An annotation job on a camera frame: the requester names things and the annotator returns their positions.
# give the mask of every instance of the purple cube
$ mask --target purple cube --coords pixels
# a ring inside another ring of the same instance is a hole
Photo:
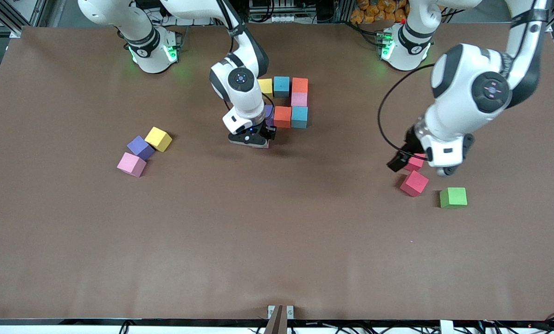
[[[122,159],[120,159],[120,162],[116,168],[138,178],[141,176],[141,173],[143,173],[145,165],[147,165],[145,160],[139,158],[138,156],[125,153],[122,155]]]
[[[275,126],[275,123],[273,123],[273,116],[275,116],[275,114],[271,115],[272,112],[273,106],[271,106],[271,104],[267,104],[266,106],[264,106],[264,121],[269,127]]]
[[[149,157],[155,152],[154,148],[152,148],[140,135],[135,137],[133,141],[129,142],[127,147],[131,152],[133,152],[134,155],[143,160],[149,159]]]

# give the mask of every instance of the table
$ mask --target table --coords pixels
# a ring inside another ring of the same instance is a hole
[[[230,144],[208,82],[230,40],[188,33],[141,72],[114,30],[27,28],[0,68],[0,317],[544,319],[554,312],[554,45],[525,103],[475,133],[451,178],[398,190],[375,110],[404,73],[345,26],[251,25],[272,76],[309,78],[310,127]],[[424,64],[506,25],[442,25]],[[391,95],[390,138],[432,102],[430,70]],[[286,99],[275,99],[286,105]],[[144,176],[116,164],[152,126]],[[438,207],[464,186],[469,205]]]

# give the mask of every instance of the red cube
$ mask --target red cube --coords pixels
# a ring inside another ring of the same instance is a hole
[[[416,156],[421,156],[421,158],[425,158],[425,154],[415,154]],[[415,157],[409,158],[409,162],[404,167],[404,169],[408,170],[409,172],[412,171],[419,171],[421,167],[424,165],[424,160],[417,159]]]
[[[412,171],[407,175],[403,184],[400,185],[400,189],[410,196],[417,197],[423,192],[428,181],[428,178],[416,171]]]

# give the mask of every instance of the cube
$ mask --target cube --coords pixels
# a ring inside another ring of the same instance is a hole
[[[292,78],[291,79],[291,92],[292,93],[308,93],[308,79],[306,79],[306,78]]]
[[[461,209],[466,207],[466,189],[446,188],[440,192],[440,207],[443,209]]]
[[[308,127],[308,107],[291,107],[291,127],[298,129]]]
[[[291,93],[292,106],[308,106],[308,93]]]
[[[147,144],[147,141],[145,141],[145,139],[143,139],[140,135],[135,137],[133,141],[129,142],[127,147],[131,152],[133,152],[134,155],[143,160],[149,159],[149,157],[155,152],[154,148]]]
[[[291,127],[291,107],[275,107],[275,114],[273,116],[273,123],[278,128],[290,128]]]
[[[421,156],[421,158],[425,158],[425,154],[415,154],[416,156]],[[408,171],[419,171],[421,167],[424,165],[424,160],[417,159],[415,157],[409,158],[409,162],[404,167],[404,169]]]
[[[145,141],[149,142],[156,150],[164,152],[172,139],[164,130],[152,127],[147,137],[145,137]]]
[[[290,77],[275,77],[273,79],[273,95],[275,97],[290,97]]]
[[[120,162],[118,163],[116,168],[129,175],[133,175],[133,177],[138,178],[141,176],[141,173],[143,173],[145,165],[147,165],[147,162],[145,160],[139,158],[136,155],[125,153],[122,156],[122,159],[120,159]]]
[[[400,189],[410,196],[417,197],[423,192],[428,181],[429,180],[423,175],[416,171],[412,171],[407,175],[403,184],[400,185]]]
[[[275,115],[273,114],[273,106],[271,104],[267,104],[264,106],[264,122],[267,123],[269,127],[274,127],[275,123],[273,122],[273,117]]]
[[[273,79],[258,79],[258,85],[260,85],[260,91],[265,93],[268,97],[273,98]]]

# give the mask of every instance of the stacked cubes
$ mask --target stacked cubes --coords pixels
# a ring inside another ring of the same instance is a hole
[[[171,141],[171,137],[165,131],[153,127],[145,139],[138,135],[129,142],[127,147],[133,154],[123,154],[116,168],[133,177],[140,177],[147,165],[145,160],[154,154],[154,148],[164,152]]]

